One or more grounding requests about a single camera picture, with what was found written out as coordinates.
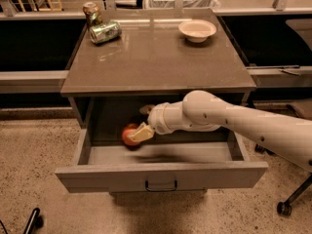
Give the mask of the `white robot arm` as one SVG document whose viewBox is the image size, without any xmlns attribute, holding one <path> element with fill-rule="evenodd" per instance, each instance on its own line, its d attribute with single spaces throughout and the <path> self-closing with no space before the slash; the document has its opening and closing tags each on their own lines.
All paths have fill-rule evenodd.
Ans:
<svg viewBox="0 0 312 234">
<path fill-rule="evenodd" d="M 148 118 L 127 137 L 143 142 L 175 131 L 210 132 L 224 127 L 312 172 L 312 121 L 228 103 L 192 91 L 175 103 L 143 108 Z"/>
</svg>

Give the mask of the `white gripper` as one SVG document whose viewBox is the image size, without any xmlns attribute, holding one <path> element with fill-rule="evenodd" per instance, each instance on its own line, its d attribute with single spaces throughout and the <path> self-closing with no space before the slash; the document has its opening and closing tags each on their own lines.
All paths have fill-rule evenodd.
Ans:
<svg viewBox="0 0 312 234">
<path fill-rule="evenodd" d="M 161 103 L 158 105 L 146 104 L 139 112 L 142 115 L 148 116 L 148 125 L 141 123 L 138 128 L 129 134 L 129 139 L 135 142 L 143 142 L 154 137 L 154 134 L 166 135 L 171 132 L 165 122 L 165 109 L 168 106 L 167 103 Z"/>
</svg>

